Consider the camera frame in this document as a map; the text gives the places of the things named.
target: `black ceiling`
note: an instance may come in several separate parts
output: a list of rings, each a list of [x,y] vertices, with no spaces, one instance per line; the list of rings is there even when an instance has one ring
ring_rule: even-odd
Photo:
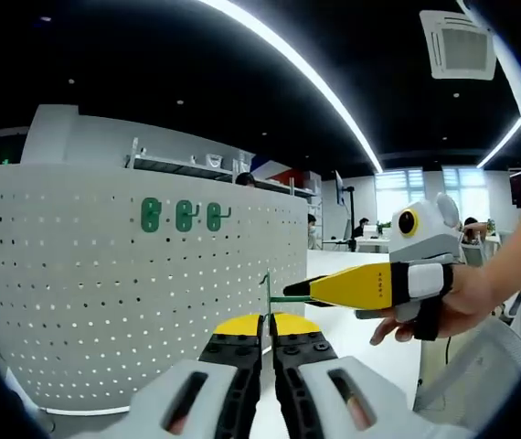
[[[475,165],[518,117],[499,66],[492,81],[431,77],[419,11],[459,12],[455,0],[233,3],[320,73],[384,168]],[[72,103],[323,175],[372,173],[350,130],[289,61],[198,1],[43,2],[1,16],[1,35],[0,128],[29,125],[40,103]],[[520,134],[491,166],[521,166]]]

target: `ceiling light strip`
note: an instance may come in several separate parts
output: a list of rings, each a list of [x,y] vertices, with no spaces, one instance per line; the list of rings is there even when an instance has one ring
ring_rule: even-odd
[[[382,166],[378,162],[377,156],[374,154],[370,143],[358,128],[354,119],[346,109],[346,107],[342,104],[342,102],[338,99],[332,89],[325,83],[321,76],[317,74],[312,66],[310,66],[305,59],[299,53],[295,51],[284,39],[279,37],[276,33],[274,33],[270,28],[264,25],[259,19],[255,18],[245,10],[239,8],[238,6],[232,4],[227,0],[198,0],[201,3],[209,5],[218,11],[226,14],[227,16],[235,19],[243,26],[250,29],[252,32],[257,34],[259,37],[264,39],[271,46],[279,50],[281,54],[287,58],[305,77],[312,82],[312,84],[319,90],[324,97],[332,104],[335,110],[338,112],[342,119],[352,133],[356,136],[356,139],[364,149],[364,152],[367,153],[368,158],[374,165],[375,169],[381,173]]]
[[[480,169],[481,167],[484,167],[484,165],[486,165],[486,163],[488,163],[490,160],[492,160],[492,158],[498,154],[498,151],[500,151],[507,143],[508,141],[512,138],[513,135],[515,135],[515,133],[518,131],[518,129],[521,127],[521,117],[518,118],[518,120],[515,122],[515,124],[513,125],[513,127],[508,131],[508,133],[506,133],[506,135],[502,138],[502,140],[500,142],[498,142],[498,145],[494,147],[494,149],[492,151],[490,151],[490,153],[484,158],[484,160],[482,160],[477,168]]]

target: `white wall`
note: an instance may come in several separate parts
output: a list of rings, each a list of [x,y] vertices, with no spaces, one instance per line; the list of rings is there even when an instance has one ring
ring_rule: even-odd
[[[490,199],[490,218],[494,220],[497,230],[513,231],[521,209],[513,204],[508,172],[485,171],[484,174]]]
[[[78,107],[72,105],[39,105],[27,133],[21,163],[63,162],[78,117]]]
[[[291,169],[289,166],[282,165],[281,163],[273,162],[272,160],[268,161],[262,166],[259,166],[257,169],[252,171],[252,174],[258,180],[266,180],[273,176],[279,175],[281,172],[285,172]]]
[[[510,183],[506,171],[486,171],[486,185],[490,199],[490,217],[494,220],[499,230],[514,230],[518,223],[521,209],[512,204]],[[429,171],[423,173],[425,184],[425,198],[433,201],[438,193],[445,192],[443,173],[441,171]],[[347,178],[346,186],[355,187],[354,212],[357,222],[366,217],[371,224],[377,222],[377,202],[374,177]],[[341,239],[344,236],[346,220],[349,218],[346,208],[337,206],[335,201],[335,182],[322,183],[324,203],[324,239],[332,236]],[[350,197],[346,193],[346,205],[350,206]]]
[[[72,105],[39,105],[27,135],[23,163],[77,163],[96,166],[124,166],[134,137],[148,155],[205,163],[205,154],[225,157],[227,169],[239,149],[195,135],[152,125],[104,117],[78,115]]]
[[[357,177],[346,178],[345,186],[354,187],[354,214],[356,227],[361,218],[368,218],[371,224],[377,222],[377,202],[375,200],[374,178]],[[337,239],[344,238],[346,221],[349,217],[350,195],[345,192],[347,210],[344,206],[338,206],[335,196],[335,181],[322,182],[322,199],[324,215],[324,239],[330,240],[332,236]]]

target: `black strap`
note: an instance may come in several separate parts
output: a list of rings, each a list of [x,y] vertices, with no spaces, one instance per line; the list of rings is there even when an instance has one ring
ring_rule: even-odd
[[[440,329],[441,305],[443,297],[450,292],[453,284],[453,268],[450,264],[443,266],[443,288],[439,295],[421,302],[419,313],[415,317],[414,337],[417,340],[433,341]]]

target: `potted plant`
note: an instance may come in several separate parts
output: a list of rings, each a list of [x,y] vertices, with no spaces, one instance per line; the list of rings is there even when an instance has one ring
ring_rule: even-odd
[[[486,229],[488,231],[488,236],[493,236],[496,234],[496,223],[493,219],[488,219],[486,222]]]
[[[378,235],[382,236],[384,234],[384,229],[390,229],[391,227],[392,227],[392,222],[391,221],[389,221],[389,222],[377,221]]]

